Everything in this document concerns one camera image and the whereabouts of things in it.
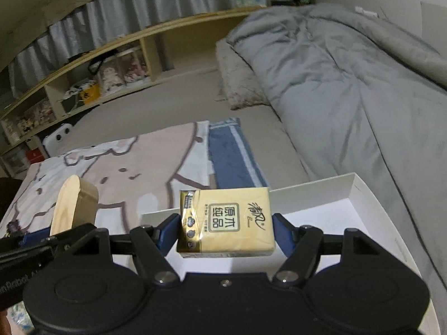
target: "pillow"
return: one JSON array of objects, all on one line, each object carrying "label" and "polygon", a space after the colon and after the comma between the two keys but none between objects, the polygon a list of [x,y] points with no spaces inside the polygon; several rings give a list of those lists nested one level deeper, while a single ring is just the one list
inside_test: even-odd
[{"label": "pillow", "polygon": [[231,109],[270,105],[250,66],[225,39],[216,43],[217,65],[222,76],[222,90]]}]

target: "curtain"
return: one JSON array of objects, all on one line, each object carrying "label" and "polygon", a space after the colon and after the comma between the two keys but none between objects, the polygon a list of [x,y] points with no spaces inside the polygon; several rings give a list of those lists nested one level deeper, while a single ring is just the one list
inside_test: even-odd
[{"label": "curtain", "polygon": [[11,90],[18,97],[68,58],[117,37],[164,21],[233,7],[235,0],[93,0],[50,26],[17,55],[8,66]]}]

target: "beige bed sheet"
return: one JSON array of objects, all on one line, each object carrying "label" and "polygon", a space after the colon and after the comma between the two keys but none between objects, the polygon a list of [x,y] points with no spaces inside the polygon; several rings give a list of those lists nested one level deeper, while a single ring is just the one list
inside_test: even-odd
[{"label": "beige bed sheet", "polygon": [[241,120],[253,155],[272,189],[309,181],[281,121],[270,106],[231,111],[216,102],[218,71],[192,73],[101,105],[84,116],[59,154],[192,121]]}]

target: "gray duvet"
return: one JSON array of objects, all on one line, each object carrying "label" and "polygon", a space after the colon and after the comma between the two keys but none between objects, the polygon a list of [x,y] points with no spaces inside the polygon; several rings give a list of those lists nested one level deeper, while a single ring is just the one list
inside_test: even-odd
[{"label": "gray duvet", "polygon": [[401,233],[447,329],[447,60],[332,4],[250,15],[227,41],[251,65],[311,179],[356,172]]}]

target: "white box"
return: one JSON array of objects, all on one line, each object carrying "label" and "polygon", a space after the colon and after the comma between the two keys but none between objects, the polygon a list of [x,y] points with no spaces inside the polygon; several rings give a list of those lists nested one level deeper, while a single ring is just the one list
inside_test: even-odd
[{"label": "white box", "polygon": [[[368,186],[354,173],[314,181],[270,192],[272,214],[279,212],[295,226],[310,224],[326,234],[343,234],[355,227],[420,275],[416,263],[388,214]],[[157,226],[179,209],[145,214],[142,225]],[[266,272],[271,278],[286,259],[280,248],[268,257],[185,259],[174,245],[166,257],[183,278],[186,272]],[[322,256],[318,271],[339,262],[339,255]],[[439,324],[430,302],[419,330],[426,335],[440,334]]]}]

